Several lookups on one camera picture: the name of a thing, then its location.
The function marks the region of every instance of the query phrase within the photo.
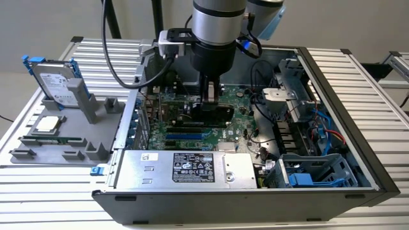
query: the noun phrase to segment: power supply label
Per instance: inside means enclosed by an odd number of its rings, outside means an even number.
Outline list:
[[[215,182],[212,153],[175,153],[172,179],[177,183]]]

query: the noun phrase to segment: motherboard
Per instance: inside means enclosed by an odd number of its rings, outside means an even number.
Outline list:
[[[220,103],[235,106],[235,115],[231,122],[223,128],[176,128],[177,119],[189,120],[189,116],[180,114],[180,108],[189,102],[196,102],[199,96],[176,95],[164,93],[161,95],[161,121],[156,117],[151,119],[149,150],[219,150],[220,143],[229,143],[235,152],[257,152],[259,146],[249,142],[249,134],[256,129],[253,111],[249,95],[245,88],[239,86],[224,86]],[[153,110],[159,109],[159,100],[153,104]]]

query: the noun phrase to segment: hard drive label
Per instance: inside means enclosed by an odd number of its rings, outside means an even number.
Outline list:
[[[53,100],[64,106],[77,106],[75,94],[67,88],[67,78],[60,74],[41,73],[40,77]]]
[[[212,153],[175,153],[172,179],[177,183],[215,182]]]

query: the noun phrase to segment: white wall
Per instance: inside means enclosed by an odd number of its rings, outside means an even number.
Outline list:
[[[123,38],[155,37],[151,0],[113,0]],[[409,0],[287,0],[265,44],[349,48],[377,62],[409,50]],[[183,27],[192,0],[163,0],[165,28]],[[59,58],[72,36],[100,37],[100,0],[0,0],[0,72],[23,72],[23,54]]]
[[[100,0],[0,0],[0,72],[25,72],[24,54],[57,59],[75,35],[100,37],[100,15]]]

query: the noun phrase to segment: blue expansion slot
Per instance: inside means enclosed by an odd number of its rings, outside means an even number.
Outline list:
[[[168,134],[167,139],[175,139],[175,140],[201,140],[203,135],[201,134]]]

